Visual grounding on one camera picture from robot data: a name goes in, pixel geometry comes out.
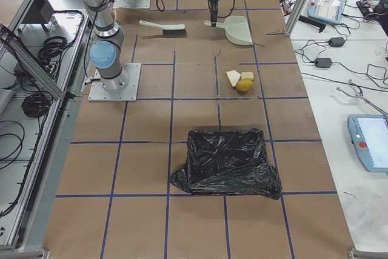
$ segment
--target white dustpan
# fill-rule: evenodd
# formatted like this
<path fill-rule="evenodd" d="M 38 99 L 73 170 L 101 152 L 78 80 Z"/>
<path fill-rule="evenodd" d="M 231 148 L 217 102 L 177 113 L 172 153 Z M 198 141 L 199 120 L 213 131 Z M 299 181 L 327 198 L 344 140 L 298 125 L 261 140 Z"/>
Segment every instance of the white dustpan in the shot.
<path fill-rule="evenodd" d="M 212 26 L 210 21 L 205 21 L 205 25 Z M 245 16 L 232 15 L 225 19 L 224 23 L 216 22 L 216 27 L 225 29 L 226 38 L 237 45 L 252 45 L 248 20 Z"/>

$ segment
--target red emergency stop button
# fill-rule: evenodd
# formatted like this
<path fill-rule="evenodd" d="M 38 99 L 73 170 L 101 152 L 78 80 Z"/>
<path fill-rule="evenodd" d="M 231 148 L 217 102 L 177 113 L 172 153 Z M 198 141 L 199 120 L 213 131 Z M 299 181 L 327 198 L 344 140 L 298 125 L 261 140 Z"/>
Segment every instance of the red emergency stop button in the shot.
<path fill-rule="evenodd" d="M 364 150 L 367 147 L 367 144 L 365 142 L 359 142 L 358 147 L 360 147 L 361 150 Z"/>

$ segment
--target metal plate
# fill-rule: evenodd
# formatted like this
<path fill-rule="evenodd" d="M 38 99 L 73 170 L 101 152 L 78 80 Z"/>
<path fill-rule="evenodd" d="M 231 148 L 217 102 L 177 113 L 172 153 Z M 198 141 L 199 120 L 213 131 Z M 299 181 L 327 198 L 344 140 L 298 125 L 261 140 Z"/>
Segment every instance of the metal plate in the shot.
<path fill-rule="evenodd" d="M 136 5 L 131 5 L 124 0 L 115 0 L 113 8 L 149 9 L 151 0 L 141 0 Z"/>
<path fill-rule="evenodd" d="M 100 82 L 92 84 L 89 93 L 89 101 L 136 101 L 138 95 L 139 78 L 140 78 L 140 63 L 125 63 L 122 68 L 129 74 L 129 84 L 122 90 L 106 91 Z M 100 78 L 98 71 L 94 78 Z"/>

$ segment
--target white table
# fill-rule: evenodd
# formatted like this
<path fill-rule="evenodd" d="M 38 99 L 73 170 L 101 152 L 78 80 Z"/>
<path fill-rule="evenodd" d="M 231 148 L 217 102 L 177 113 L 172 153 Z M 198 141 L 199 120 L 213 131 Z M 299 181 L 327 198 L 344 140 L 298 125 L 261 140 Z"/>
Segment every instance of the white table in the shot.
<path fill-rule="evenodd" d="M 355 5 L 355 1 L 358 0 L 348 0 L 348 4 Z M 346 7 L 344 12 L 361 16 L 356 8 Z M 343 21 L 353 26 L 352 20 L 343 18 Z M 352 30 L 342 48 L 327 46 L 327 50 L 319 57 L 331 58 L 333 62 L 339 61 L 359 72 L 365 72 L 368 63 L 388 68 L 385 59 L 388 57 L 388 37 L 383 29 L 376 22 L 360 24 L 358 30 Z M 339 29 L 340 32 L 346 31 L 344 28 Z M 318 29 L 298 22 L 291 39 L 294 49 L 298 49 L 309 39 L 327 41 L 334 36 L 339 35 L 329 25 L 324 32 L 318 33 Z M 305 54 L 315 59 L 320 50 L 321 47 L 312 45 L 305 49 Z M 365 76 L 355 75 L 339 64 L 332 65 L 330 69 L 317 69 L 313 64 L 303 63 L 299 55 L 297 58 L 301 72 L 342 82 L 352 79 L 359 85 L 375 87 Z M 364 101 L 348 97 L 336 89 L 341 87 L 347 93 L 354 93 L 350 86 L 306 75 L 303 75 L 303 80 L 355 247 L 361 251 L 388 252 L 388 174 L 371 173 L 362 166 L 346 124 L 351 114 L 378 112 Z M 383 109 L 388 109 L 388 93 L 364 90 L 364 94 Z"/>
<path fill-rule="evenodd" d="M 356 6 L 356 1 L 359 0 L 346 0 L 347 4 L 351 6 Z M 307 16 L 306 7 L 309 3 L 306 3 L 303 10 L 302 15 Z M 362 14 L 358 8 L 352 8 L 346 6 L 344 9 L 344 13 L 351 16 L 359 16 L 362 17 Z M 358 19 L 360 22 L 360 28 L 358 30 L 350 30 L 349 32 L 343 28 L 338 26 L 338 30 L 340 33 L 345 33 L 349 36 L 349 39 L 354 40 L 363 40 L 363 39 L 387 39 L 387 35 L 381 26 L 375 22 L 363 22 L 362 19 Z M 346 17 L 342 17 L 341 21 L 347 24 L 349 27 L 356 27 L 358 24 L 354 20 L 351 20 Z M 306 23 L 298 21 L 295 25 L 295 28 L 291 34 L 291 39 L 317 39 L 317 40 L 327 40 L 332 36 L 336 36 L 338 33 L 331 25 L 327 25 L 325 30 L 322 33 L 318 33 L 318 28 L 308 25 Z"/>

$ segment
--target hand brush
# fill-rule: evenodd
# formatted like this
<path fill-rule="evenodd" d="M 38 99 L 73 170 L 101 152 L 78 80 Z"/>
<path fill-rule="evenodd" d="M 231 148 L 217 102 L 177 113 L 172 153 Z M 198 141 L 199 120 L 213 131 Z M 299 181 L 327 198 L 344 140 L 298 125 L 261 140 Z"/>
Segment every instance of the hand brush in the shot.
<path fill-rule="evenodd" d="M 139 21 L 139 24 L 161 29 L 164 36 L 185 36 L 187 34 L 184 24 L 154 24 L 149 21 Z"/>

